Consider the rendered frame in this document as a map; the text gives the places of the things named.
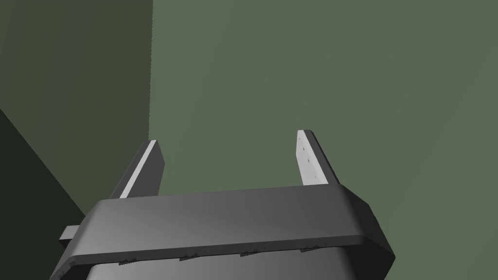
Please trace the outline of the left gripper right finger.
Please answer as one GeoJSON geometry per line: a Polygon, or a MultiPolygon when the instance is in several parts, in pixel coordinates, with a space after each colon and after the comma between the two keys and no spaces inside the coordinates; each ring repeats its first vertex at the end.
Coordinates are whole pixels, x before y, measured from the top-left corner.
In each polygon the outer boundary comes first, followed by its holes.
{"type": "Polygon", "coordinates": [[[311,130],[297,131],[297,164],[304,185],[340,184],[311,130]]]}

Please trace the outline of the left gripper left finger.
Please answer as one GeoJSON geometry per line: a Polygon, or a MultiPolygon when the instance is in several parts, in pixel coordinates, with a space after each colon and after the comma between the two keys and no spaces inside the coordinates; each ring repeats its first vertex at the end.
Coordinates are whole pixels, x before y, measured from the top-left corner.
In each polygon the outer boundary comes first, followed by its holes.
{"type": "Polygon", "coordinates": [[[159,195],[165,162],[157,140],[145,141],[126,169],[111,199],[159,195]]]}

